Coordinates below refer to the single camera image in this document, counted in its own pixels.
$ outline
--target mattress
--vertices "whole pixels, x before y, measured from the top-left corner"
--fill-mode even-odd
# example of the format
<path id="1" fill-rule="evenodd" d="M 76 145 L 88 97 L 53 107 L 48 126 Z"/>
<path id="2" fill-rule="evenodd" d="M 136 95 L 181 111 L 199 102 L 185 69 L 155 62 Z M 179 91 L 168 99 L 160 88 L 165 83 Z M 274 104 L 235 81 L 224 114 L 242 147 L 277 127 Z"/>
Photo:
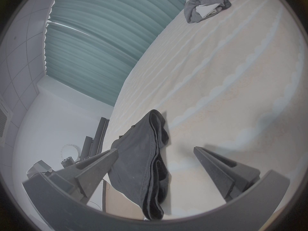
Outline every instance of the mattress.
<path id="1" fill-rule="evenodd" d="M 166 119 L 164 219 L 225 204 L 195 146 L 255 167 L 261 177 L 273 169 L 290 178 L 278 209 L 307 169 L 306 41 L 279 0 L 230 2 L 200 23 L 187 24 L 181 11 L 127 77 L 110 118 L 103 151 L 150 110 Z"/>

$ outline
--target ceiling air conditioner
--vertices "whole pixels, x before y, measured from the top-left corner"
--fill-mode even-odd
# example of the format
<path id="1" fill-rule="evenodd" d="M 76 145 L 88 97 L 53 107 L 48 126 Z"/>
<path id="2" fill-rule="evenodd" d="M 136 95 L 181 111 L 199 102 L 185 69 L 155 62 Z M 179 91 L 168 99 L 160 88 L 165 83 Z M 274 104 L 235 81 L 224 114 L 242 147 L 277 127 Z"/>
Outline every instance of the ceiling air conditioner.
<path id="1" fill-rule="evenodd" d="M 7 130 L 9 129 L 12 116 L 13 112 L 9 109 L 0 95 L 0 147 L 4 147 L 5 136 L 7 134 Z"/>

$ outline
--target fabric fold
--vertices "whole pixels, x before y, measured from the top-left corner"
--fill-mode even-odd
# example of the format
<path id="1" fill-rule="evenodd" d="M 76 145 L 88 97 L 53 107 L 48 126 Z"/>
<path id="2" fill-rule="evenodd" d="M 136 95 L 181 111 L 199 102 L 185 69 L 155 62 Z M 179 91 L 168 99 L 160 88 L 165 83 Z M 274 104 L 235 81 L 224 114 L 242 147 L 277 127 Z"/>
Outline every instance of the fabric fold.
<path id="1" fill-rule="evenodd" d="M 139 205 L 149 220 L 161 220 L 160 204 L 168 192 L 168 170 L 160 155 L 169 140 L 165 119 L 157 110 L 148 112 L 111 148 L 119 158 L 108 172 L 111 185 Z"/>

